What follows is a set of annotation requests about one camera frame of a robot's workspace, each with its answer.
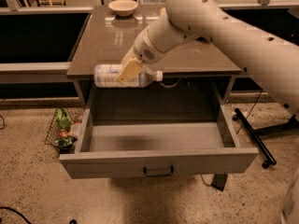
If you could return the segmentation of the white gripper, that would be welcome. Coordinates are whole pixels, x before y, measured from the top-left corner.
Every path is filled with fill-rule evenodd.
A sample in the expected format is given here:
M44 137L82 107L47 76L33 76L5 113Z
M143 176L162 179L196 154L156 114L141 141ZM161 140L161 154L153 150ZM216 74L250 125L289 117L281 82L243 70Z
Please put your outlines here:
M148 31L149 28L145 28L136 37L134 44L122 58L124 67L116 77L118 82L128 82L137 77L143 70L142 63L154 64L164 57L164 54L151 44Z

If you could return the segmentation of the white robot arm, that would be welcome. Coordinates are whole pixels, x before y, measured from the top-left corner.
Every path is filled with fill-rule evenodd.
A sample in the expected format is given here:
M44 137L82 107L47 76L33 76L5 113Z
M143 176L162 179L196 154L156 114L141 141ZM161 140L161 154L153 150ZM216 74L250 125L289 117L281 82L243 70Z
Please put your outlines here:
M299 47L229 16L214 0L166 0L123 57L119 82L138 76L171 49L198 37L212 42L294 118L299 116Z

